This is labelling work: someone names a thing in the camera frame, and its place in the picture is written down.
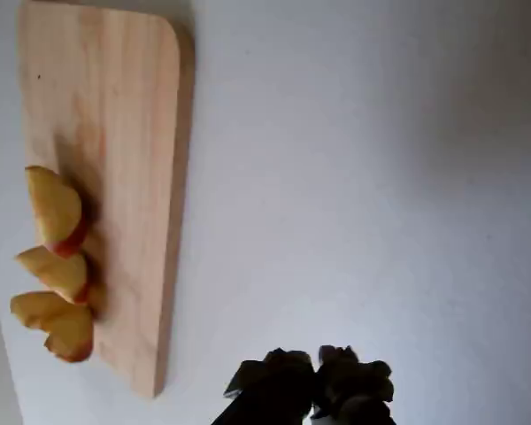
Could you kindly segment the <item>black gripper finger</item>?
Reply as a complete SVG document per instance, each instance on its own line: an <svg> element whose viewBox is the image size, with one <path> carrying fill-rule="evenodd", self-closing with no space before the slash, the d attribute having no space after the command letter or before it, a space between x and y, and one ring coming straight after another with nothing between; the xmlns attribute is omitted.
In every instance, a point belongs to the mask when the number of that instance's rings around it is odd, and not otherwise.
<svg viewBox="0 0 531 425"><path fill-rule="evenodd" d="M230 404L212 424L301 424L312 409L314 378L306 352L277 348L245 360L224 391Z"/></svg>
<svg viewBox="0 0 531 425"><path fill-rule="evenodd" d="M348 345L322 345L315 374L314 413L318 424L393 424L392 369L383 360L362 362Z"/></svg>

